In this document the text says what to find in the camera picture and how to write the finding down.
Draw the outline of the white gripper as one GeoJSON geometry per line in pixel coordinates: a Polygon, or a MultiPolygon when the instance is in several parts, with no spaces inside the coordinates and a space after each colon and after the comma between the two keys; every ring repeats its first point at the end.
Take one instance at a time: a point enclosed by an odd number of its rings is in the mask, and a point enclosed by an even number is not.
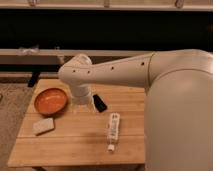
{"type": "Polygon", "coordinates": [[[97,94],[92,96],[89,85],[70,86],[70,92],[71,109],[73,113],[76,113],[80,106],[86,106],[92,112],[95,111],[95,108],[99,112],[103,112],[107,109],[107,105],[97,94]]]}

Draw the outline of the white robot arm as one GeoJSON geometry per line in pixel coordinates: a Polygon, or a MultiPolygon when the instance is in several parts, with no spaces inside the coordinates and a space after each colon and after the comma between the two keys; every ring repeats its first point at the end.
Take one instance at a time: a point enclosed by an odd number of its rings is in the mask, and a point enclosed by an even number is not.
{"type": "Polygon", "coordinates": [[[160,51],[99,64],[79,54],[58,75],[78,104],[91,83],[145,89],[146,171],[213,171],[213,54],[160,51]]]}

